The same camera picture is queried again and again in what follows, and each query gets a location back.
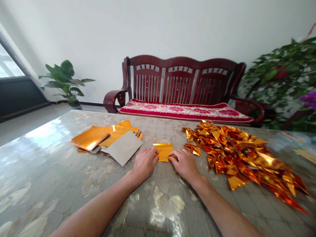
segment sofa armrest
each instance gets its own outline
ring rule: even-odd
[[[120,90],[114,90],[108,92],[103,100],[103,106],[109,113],[116,114],[118,109],[115,107],[115,100],[118,100],[118,103],[121,107],[125,105],[125,93],[128,92],[128,88],[122,88]]]
[[[232,100],[236,100],[236,101],[240,101],[240,102],[243,102],[243,103],[249,103],[251,105],[253,105],[254,107],[256,107],[259,112],[260,112],[260,115],[258,118],[256,118],[252,124],[255,124],[255,123],[258,123],[260,122],[263,118],[264,118],[264,113],[265,113],[265,110],[264,108],[262,107],[262,105],[258,104],[257,102],[253,101],[253,100],[250,100],[250,99],[243,99],[243,98],[240,98],[239,96],[237,95],[231,95],[229,97],[229,99],[232,99]]]

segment red cushion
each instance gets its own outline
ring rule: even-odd
[[[226,103],[217,105],[186,105],[132,99],[120,109],[120,113],[186,120],[203,119],[215,122],[249,123],[253,121],[253,118],[234,110]]]

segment window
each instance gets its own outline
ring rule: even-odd
[[[0,44],[0,79],[19,76],[25,76],[25,74]]]

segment red wooden sofa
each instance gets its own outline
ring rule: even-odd
[[[129,101],[137,99],[153,104],[188,106],[216,105],[232,99],[257,107],[260,115],[252,122],[257,123],[264,117],[262,106],[237,96],[245,68],[245,63],[237,64],[228,59],[200,62],[187,57],[166,60],[151,55],[126,57],[122,63],[123,87],[108,92],[103,105],[109,113],[117,113],[115,100],[121,107],[125,106],[126,93]]]

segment forearm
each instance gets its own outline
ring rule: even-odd
[[[212,215],[223,237],[262,236],[258,230],[203,175],[190,183]]]
[[[128,172],[69,217],[52,236],[100,236],[125,199],[140,184],[133,171]]]

